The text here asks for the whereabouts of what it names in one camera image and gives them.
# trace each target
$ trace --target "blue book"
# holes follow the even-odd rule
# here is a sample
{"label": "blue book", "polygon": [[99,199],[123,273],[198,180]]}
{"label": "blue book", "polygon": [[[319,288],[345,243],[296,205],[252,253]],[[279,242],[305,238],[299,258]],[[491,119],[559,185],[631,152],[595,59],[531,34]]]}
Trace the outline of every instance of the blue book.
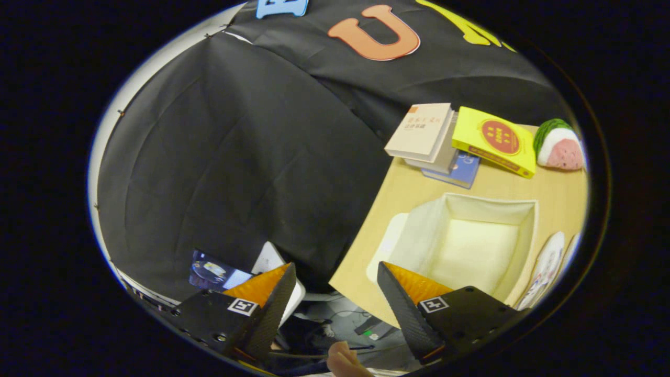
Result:
{"label": "blue book", "polygon": [[455,184],[456,186],[469,189],[472,187],[474,177],[477,175],[480,161],[481,158],[479,156],[460,150],[458,151],[458,159],[456,160],[451,173],[445,174],[423,168],[421,169],[421,172],[428,178],[441,180],[442,182]]}
{"label": "blue book", "polygon": [[188,282],[198,288],[223,293],[252,277],[252,274],[223,264],[200,250],[195,249],[193,251],[193,262]]}

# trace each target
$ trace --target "book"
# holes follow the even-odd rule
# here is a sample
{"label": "book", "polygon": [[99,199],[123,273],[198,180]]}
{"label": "book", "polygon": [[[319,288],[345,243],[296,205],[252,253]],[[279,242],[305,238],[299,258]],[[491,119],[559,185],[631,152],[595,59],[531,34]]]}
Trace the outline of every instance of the book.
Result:
{"label": "book", "polygon": [[455,128],[454,125],[456,124],[457,119],[458,113],[453,112],[453,116],[451,116],[451,120],[449,120],[449,124],[447,125],[447,133],[444,136],[444,141],[442,142],[438,156],[435,158],[435,162],[430,163],[406,158],[405,163],[416,166],[417,168],[429,169],[444,174],[451,173],[452,168],[456,163],[456,159],[458,159],[458,150],[452,146],[452,137],[454,135]]}
{"label": "book", "polygon": [[474,177],[477,175],[480,161],[481,158],[479,156],[459,151],[458,159],[456,160],[451,173],[444,174],[430,169],[421,169],[421,172],[428,178],[441,180],[442,182],[455,184],[464,189],[469,189],[472,187]]}
{"label": "book", "polygon": [[390,156],[435,162],[453,112],[450,103],[412,105],[384,150]]}
{"label": "book", "polygon": [[219,262],[216,258],[195,249],[188,282],[198,288],[211,289],[223,293],[232,289],[253,275]]}
{"label": "book", "polygon": [[452,145],[522,177],[535,175],[533,134],[495,115],[461,106]]}

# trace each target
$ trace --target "yellow letter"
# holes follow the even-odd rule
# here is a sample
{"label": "yellow letter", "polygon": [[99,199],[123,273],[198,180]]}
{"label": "yellow letter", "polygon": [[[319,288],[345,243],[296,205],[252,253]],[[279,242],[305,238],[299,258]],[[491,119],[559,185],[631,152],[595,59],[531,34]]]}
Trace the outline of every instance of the yellow letter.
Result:
{"label": "yellow letter", "polygon": [[494,37],[491,33],[480,28],[479,26],[468,21],[467,19],[464,19],[463,17],[450,12],[447,9],[440,7],[439,5],[430,3],[429,1],[426,0],[416,0],[416,1],[421,5],[425,5],[426,7],[435,9],[441,15],[446,17],[449,21],[451,21],[454,25],[456,25],[457,28],[461,29],[461,31],[463,32],[463,39],[465,39],[466,41],[472,44],[481,44],[484,46],[490,46],[491,42],[493,42],[493,44],[495,44],[498,47],[505,46],[508,50],[516,52],[504,42],[501,45],[500,41],[498,41],[498,38]]}

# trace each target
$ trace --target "beige book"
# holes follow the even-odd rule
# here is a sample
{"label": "beige book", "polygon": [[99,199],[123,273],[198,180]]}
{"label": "beige book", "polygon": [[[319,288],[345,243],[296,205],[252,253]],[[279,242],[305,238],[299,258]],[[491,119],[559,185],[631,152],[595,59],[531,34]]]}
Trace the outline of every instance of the beige book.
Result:
{"label": "beige book", "polygon": [[450,103],[412,105],[384,150],[390,156],[435,162],[453,112]]}
{"label": "beige book", "polygon": [[406,158],[405,162],[408,165],[416,166],[417,168],[429,169],[444,174],[451,173],[456,160],[458,160],[458,150],[452,146],[452,136],[454,135],[454,128],[457,119],[458,113],[455,111],[453,111],[452,114],[447,118],[448,125],[446,136],[442,141],[442,146],[438,151],[438,156],[435,158],[435,162],[430,163],[417,161],[410,158]]}

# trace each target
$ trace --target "red circle label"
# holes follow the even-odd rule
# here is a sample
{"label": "red circle label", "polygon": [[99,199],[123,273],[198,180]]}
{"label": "red circle label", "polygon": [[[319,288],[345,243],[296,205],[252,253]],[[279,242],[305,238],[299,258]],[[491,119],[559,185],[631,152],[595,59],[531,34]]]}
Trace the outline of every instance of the red circle label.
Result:
{"label": "red circle label", "polygon": [[506,124],[490,120],[482,123],[482,135],[495,150],[504,154],[515,154],[519,151],[519,138]]}

